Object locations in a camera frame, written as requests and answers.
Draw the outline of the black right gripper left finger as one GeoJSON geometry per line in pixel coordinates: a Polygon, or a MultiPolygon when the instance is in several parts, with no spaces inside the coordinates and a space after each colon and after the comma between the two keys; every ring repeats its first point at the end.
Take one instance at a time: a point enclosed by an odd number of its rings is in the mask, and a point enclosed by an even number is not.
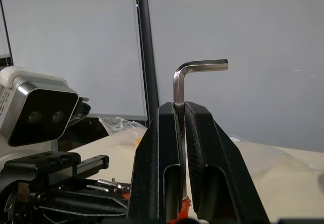
{"type": "Polygon", "coordinates": [[[171,102],[160,106],[134,156],[128,218],[168,224],[183,198],[184,160],[179,122],[171,102]]]}

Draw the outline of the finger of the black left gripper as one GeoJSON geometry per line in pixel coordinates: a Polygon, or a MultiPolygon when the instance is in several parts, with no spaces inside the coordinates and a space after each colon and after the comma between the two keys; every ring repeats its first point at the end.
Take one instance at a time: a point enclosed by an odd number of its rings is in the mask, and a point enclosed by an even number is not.
{"type": "Polygon", "coordinates": [[[73,179],[66,184],[61,184],[52,188],[52,193],[56,197],[79,197],[79,196],[92,196],[99,198],[114,198],[121,201],[125,205],[128,203],[128,192],[115,193],[113,189],[103,186],[109,189],[109,192],[102,192],[98,190],[89,189],[86,185],[98,185],[97,180],[93,179],[73,179]]]}
{"type": "Polygon", "coordinates": [[[123,216],[127,213],[124,203],[114,198],[92,196],[54,197],[38,205],[39,209],[77,216],[123,216]]]}

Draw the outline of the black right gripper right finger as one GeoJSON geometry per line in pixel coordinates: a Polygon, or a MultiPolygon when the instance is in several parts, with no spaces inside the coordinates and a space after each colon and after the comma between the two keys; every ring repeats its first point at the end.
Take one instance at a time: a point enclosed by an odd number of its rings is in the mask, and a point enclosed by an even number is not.
{"type": "Polygon", "coordinates": [[[187,102],[185,130],[197,218],[209,224],[270,224],[238,147],[212,114],[187,102]]]}

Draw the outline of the orange hex key holder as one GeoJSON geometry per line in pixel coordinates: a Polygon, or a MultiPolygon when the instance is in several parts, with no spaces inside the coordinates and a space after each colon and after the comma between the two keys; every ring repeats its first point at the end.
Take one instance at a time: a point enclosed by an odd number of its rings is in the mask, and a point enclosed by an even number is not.
{"type": "Polygon", "coordinates": [[[128,201],[126,219],[131,223],[175,224],[188,217],[190,201],[182,201],[178,196],[165,198],[163,192],[140,193],[135,189],[122,196],[128,201]],[[169,205],[165,205],[165,200],[168,200],[169,205]]]}

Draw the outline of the small silver hex key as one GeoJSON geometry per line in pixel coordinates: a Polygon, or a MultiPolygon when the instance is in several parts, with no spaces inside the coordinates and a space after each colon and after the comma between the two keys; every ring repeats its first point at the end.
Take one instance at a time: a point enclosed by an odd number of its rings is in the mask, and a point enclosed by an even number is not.
{"type": "Polygon", "coordinates": [[[98,185],[86,185],[87,188],[89,189],[93,189],[93,190],[98,190],[98,191],[102,191],[102,192],[109,192],[108,188],[102,187],[102,186],[98,186],[98,185]]]}
{"type": "Polygon", "coordinates": [[[97,180],[97,184],[100,186],[109,187],[113,189],[115,193],[126,193],[131,190],[131,185],[129,183],[120,183],[115,181],[114,178],[111,181],[99,179],[97,180]]]}

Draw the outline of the clear plastic bag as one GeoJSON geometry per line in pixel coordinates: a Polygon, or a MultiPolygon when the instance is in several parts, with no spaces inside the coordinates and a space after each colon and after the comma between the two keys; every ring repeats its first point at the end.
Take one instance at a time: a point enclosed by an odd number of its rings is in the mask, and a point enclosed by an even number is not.
{"type": "Polygon", "coordinates": [[[144,135],[147,128],[142,124],[121,117],[98,117],[99,122],[109,135],[126,133],[129,135],[144,135]]]}

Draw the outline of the clear plastic sheet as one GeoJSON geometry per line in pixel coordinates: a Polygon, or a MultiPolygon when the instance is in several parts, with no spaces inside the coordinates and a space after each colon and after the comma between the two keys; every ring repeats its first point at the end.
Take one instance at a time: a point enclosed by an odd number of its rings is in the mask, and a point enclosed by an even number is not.
{"type": "Polygon", "coordinates": [[[254,143],[232,134],[229,138],[238,147],[250,175],[265,171],[280,157],[287,158],[310,170],[324,171],[324,153],[322,152],[254,143]]]}

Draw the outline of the black vertical pole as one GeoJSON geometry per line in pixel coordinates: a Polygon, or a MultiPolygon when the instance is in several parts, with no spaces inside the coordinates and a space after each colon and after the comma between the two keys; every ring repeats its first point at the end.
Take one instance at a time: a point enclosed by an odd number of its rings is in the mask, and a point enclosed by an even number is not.
{"type": "Polygon", "coordinates": [[[147,123],[150,123],[154,117],[156,109],[159,107],[159,97],[154,63],[149,4],[148,0],[136,0],[136,5],[140,35],[147,123]]]}

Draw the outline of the black frame bar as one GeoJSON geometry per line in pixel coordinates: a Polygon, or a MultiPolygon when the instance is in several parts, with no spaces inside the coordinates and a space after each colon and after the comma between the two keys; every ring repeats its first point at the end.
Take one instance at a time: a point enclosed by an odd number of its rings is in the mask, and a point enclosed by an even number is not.
{"type": "Polygon", "coordinates": [[[6,65],[13,66],[14,61],[13,61],[12,49],[11,49],[11,44],[10,44],[10,39],[9,39],[9,34],[8,34],[8,27],[7,27],[7,23],[6,23],[4,5],[3,5],[2,0],[0,0],[0,8],[1,8],[4,31],[5,31],[5,38],[6,38],[6,43],[7,43],[7,45],[5,45],[5,48],[8,48],[8,52],[6,53],[6,55],[7,55],[6,56],[6,65]]]}

